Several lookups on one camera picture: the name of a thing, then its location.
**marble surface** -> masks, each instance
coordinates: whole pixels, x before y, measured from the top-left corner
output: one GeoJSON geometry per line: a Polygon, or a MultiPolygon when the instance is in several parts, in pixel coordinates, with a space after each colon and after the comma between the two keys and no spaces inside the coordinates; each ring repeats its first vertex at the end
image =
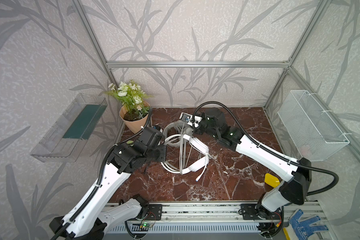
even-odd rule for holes
{"type": "MultiPolygon", "coordinates": [[[[253,137],[262,143],[281,151],[276,137],[262,108],[231,108],[241,125],[253,137]]],[[[194,108],[156,108],[152,113],[152,122],[164,128],[167,124],[178,120],[181,112],[193,113],[194,108]]],[[[234,120],[225,112],[229,126],[235,126],[234,120]]],[[[126,127],[122,139],[131,136],[126,127]]],[[[187,201],[187,200],[257,200],[269,186],[264,184],[264,175],[271,170],[255,162],[247,156],[226,149],[212,137],[194,135],[210,148],[213,156],[201,179],[196,178],[202,170],[184,175],[166,171],[160,163],[153,162],[136,170],[116,191],[110,202],[120,199],[128,200],[140,194],[148,201],[187,201]]],[[[199,157],[192,150],[189,166],[199,157]]],[[[178,167],[179,149],[167,147],[167,160],[178,167]]]]}

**flower pot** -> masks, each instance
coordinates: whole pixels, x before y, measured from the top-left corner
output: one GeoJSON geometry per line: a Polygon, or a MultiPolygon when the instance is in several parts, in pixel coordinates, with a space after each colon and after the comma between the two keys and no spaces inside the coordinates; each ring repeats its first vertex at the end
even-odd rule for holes
{"type": "MultiPolygon", "coordinates": [[[[144,103],[144,106],[149,106],[149,104],[146,102],[146,101],[143,101],[144,103]]],[[[124,116],[125,114],[127,113],[127,108],[123,105],[120,109],[120,117],[121,119],[124,121],[125,125],[133,132],[133,133],[136,133],[136,132],[139,132],[140,129],[141,129],[141,126],[144,126],[145,122],[147,121],[147,118],[148,118],[148,114],[140,119],[140,120],[136,120],[136,121],[127,121],[127,120],[124,120],[124,116]]]]}

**wallpaper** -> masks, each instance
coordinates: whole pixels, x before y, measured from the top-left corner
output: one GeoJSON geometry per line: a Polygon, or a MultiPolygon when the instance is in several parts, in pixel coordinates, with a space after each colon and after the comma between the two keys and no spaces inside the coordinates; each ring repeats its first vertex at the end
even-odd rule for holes
{"type": "MultiPolygon", "coordinates": [[[[294,68],[360,141],[360,1],[331,2],[294,68]]],[[[267,113],[285,153],[300,158],[277,115],[288,92],[297,89],[287,77],[267,113]]],[[[319,200],[338,239],[360,240],[359,161],[345,147],[312,165],[336,172],[340,180],[309,200],[319,200]]],[[[330,183],[332,177],[313,172],[312,179],[310,190],[330,183]]]]}
{"type": "MultiPolygon", "coordinates": [[[[285,61],[318,0],[83,0],[107,61],[285,61]]],[[[279,69],[113,69],[154,106],[263,106],[279,69]]]]}
{"type": "Polygon", "coordinates": [[[33,147],[78,93],[102,95],[109,80],[70,1],[0,1],[0,239],[49,239],[96,180],[121,132],[108,107],[75,163],[43,163],[33,147]]]}

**transparent storage basket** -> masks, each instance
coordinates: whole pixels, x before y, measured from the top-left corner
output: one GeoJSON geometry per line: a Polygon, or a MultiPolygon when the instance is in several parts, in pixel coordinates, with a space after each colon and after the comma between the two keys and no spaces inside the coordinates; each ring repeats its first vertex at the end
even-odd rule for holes
{"type": "Polygon", "coordinates": [[[75,162],[106,107],[104,97],[79,93],[31,156],[42,162],[75,162]]]}
{"type": "Polygon", "coordinates": [[[290,91],[278,114],[301,156],[310,161],[323,161],[349,144],[307,90],[290,91]]]}

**white wire mesh basket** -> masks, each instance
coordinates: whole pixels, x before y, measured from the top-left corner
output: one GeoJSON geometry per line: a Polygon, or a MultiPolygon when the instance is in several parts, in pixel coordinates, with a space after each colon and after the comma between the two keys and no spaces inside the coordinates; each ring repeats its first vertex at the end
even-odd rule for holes
{"type": "Polygon", "coordinates": [[[290,91],[278,114],[299,153],[310,161],[323,161],[349,144],[307,90],[290,91]]]}

